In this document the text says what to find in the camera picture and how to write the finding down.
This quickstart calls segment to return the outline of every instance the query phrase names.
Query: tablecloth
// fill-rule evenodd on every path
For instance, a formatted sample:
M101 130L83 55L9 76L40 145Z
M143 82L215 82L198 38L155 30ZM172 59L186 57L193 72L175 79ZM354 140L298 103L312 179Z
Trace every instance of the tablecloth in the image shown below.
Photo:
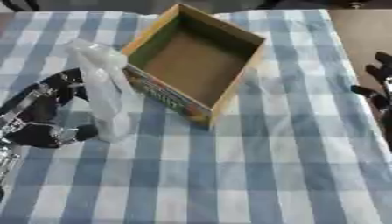
M155 17L17 13L0 39L1 101L77 67L64 47L72 39L120 49ZM121 142L23 147L0 223L392 223L387 145L349 91L355 75L328 13L216 17L267 41L213 130L143 98L129 108L133 128ZM59 117L88 123L88 105L75 100Z

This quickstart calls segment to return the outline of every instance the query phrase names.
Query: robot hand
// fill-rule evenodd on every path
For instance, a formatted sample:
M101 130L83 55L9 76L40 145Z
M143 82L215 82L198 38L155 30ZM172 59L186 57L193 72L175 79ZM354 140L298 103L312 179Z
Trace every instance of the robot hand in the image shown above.
M19 145L59 148L98 134L93 124L68 129L53 122L57 109L75 96L88 100L79 69L31 84L0 107L0 201L7 174L18 161Z
M385 130L389 148L392 149L392 56L385 52L378 52L375 59L381 63L381 66L378 68L368 65L366 71L380 83L384 94L357 85L352 85L351 91L365 96L380 112L380 123Z

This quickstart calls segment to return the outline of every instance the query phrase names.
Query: spray bottle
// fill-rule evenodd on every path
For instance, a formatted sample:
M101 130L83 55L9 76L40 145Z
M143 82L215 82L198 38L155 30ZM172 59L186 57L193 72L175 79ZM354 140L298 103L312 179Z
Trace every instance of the spray bottle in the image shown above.
M82 39L74 40L68 47L79 61L99 138L107 142L121 140L130 133L131 127L123 104L138 106L137 94L123 74L127 57L106 45Z

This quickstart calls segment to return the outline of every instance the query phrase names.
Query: gingham tablecloth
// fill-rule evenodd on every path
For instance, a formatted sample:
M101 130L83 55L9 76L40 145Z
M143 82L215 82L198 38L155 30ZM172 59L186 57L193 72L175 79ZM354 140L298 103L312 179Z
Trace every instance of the gingham tablecloth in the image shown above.
M216 16L267 43L213 131L146 98L119 143L24 147L0 223L392 223L390 155L327 12ZM0 39L1 100L77 67L70 40L121 48L155 17L18 13ZM87 123L88 105L59 117Z

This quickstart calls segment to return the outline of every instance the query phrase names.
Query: open cardboard box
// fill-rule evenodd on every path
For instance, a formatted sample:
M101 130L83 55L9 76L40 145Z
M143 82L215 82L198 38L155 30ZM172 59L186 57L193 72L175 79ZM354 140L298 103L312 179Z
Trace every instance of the open cardboard box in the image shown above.
M212 127L264 38L184 4L164 13L122 52L130 84L189 120Z

